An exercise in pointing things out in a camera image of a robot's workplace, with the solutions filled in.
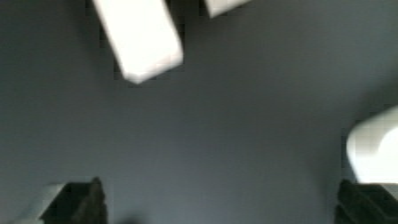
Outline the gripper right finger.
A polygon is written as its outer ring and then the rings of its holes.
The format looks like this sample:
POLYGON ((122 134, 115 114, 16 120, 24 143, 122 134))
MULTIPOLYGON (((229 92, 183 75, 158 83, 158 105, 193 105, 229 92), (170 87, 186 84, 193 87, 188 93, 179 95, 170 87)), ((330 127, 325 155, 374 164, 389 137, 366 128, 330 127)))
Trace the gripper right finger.
POLYGON ((334 224, 398 224, 398 184, 341 181, 334 224))

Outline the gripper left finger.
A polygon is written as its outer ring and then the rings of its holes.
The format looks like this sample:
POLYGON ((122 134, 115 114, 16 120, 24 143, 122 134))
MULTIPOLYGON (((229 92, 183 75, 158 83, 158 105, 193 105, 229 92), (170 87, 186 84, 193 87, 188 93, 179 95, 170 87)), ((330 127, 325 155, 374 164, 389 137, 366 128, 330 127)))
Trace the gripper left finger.
POLYGON ((10 224, 108 224, 99 178, 48 184, 10 224))

